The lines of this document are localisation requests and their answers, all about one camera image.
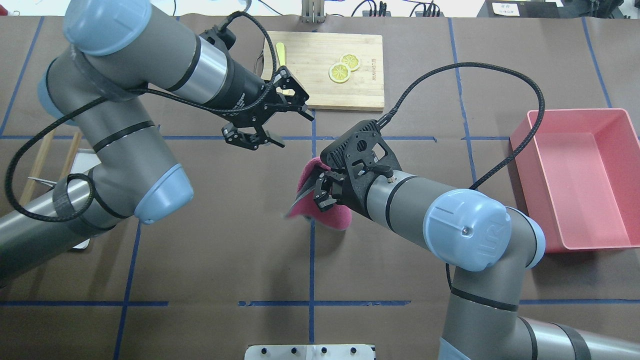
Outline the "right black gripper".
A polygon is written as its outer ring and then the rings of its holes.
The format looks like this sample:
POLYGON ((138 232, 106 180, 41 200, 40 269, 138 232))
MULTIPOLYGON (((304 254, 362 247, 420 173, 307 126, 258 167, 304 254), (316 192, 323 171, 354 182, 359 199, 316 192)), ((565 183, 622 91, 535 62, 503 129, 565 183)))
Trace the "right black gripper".
POLYGON ((368 168, 356 167, 355 173, 345 168, 323 171, 313 189, 313 202, 320 211, 329 211, 334 205, 345 205, 350 210, 371 219, 366 196, 373 183, 368 168))

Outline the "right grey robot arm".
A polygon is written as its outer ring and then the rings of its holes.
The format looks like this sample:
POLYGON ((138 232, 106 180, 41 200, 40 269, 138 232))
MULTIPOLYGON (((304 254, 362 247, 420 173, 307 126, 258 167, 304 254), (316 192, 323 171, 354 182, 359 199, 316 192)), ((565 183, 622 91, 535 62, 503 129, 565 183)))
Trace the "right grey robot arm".
POLYGON ((637 360, 639 344, 519 316, 522 283, 546 251, 542 228, 471 189, 366 171, 363 216, 455 268, 440 360, 637 360))

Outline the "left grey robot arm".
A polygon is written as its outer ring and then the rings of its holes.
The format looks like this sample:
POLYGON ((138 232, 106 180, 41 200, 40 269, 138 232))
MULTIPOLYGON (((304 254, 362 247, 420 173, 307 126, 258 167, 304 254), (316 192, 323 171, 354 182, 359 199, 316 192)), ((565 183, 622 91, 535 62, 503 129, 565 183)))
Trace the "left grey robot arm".
POLYGON ((185 169, 141 103, 154 94, 226 120, 224 141, 255 151, 281 137, 265 129, 277 112, 314 117, 309 94, 286 66, 268 80, 230 55, 237 18, 197 34, 148 0, 72 0, 63 22, 68 48, 38 85, 42 107, 56 121, 21 146, 7 166, 4 190, 13 212, 1 219, 1 285, 123 219, 152 224, 194 198, 185 169), (63 176, 47 193, 20 205, 13 192, 19 160, 58 126, 85 136, 99 164, 63 176))

